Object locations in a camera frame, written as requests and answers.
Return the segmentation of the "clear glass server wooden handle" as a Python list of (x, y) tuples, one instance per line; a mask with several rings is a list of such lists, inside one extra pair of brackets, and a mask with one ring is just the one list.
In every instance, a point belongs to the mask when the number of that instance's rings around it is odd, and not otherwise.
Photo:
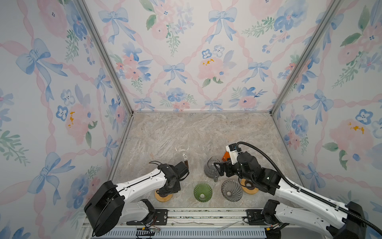
[(176, 146), (176, 152), (182, 156), (183, 162), (187, 168), (189, 168), (188, 151), (189, 151), (188, 144), (183, 143)]

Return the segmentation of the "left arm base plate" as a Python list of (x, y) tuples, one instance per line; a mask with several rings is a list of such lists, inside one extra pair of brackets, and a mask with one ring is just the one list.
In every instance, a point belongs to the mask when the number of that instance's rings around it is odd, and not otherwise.
[(142, 221), (130, 221), (128, 226), (165, 226), (168, 221), (167, 209), (156, 209), (155, 212), (150, 212)]

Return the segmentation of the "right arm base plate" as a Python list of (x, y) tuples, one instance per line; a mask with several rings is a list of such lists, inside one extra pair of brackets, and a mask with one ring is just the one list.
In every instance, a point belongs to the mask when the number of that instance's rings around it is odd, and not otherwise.
[(265, 226), (266, 222), (262, 215), (262, 209), (247, 209), (244, 222), (250, 226)]

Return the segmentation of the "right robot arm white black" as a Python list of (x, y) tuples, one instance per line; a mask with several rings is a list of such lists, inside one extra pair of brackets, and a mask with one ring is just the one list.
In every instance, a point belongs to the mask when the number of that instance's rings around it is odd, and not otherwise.
[(344, 204), (283, 179), (275, 170), (261, 167), (256, 157), (247, 152), (232, 154), (234, 160), (215, 163), (221, 176), (236, 175), (252, 183), (259, 191), (289, 200), (301, 208), (289, 207), (277, 200), (269, 200), (262, 210), (265, 223), (291, 224), (320, 233), (330, 239), (364, 239), (367, 225), (362, 207), (357, 203)]

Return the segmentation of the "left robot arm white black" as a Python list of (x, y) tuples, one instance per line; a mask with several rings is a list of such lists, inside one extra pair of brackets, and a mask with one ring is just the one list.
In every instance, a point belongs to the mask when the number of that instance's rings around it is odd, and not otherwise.
[(84, 207), (94, 237), (101, 237), (118, 224), (151, 226), (161, 216), (142, 195), (156, 192), (166, 198), (181, 190), (190, 174), (187, 161), (176, 165), (161, 163), (150, 173), (124, 183), (103, 183)]

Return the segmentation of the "green glass dripper cone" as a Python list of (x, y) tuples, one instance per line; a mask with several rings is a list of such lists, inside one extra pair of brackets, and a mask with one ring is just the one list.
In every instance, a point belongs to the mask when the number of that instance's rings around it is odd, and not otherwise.
[(199, 183), (194, 187), (194, 197), (197, 201), (205, 203), (213, 196), (212, 188), (207, 183)]

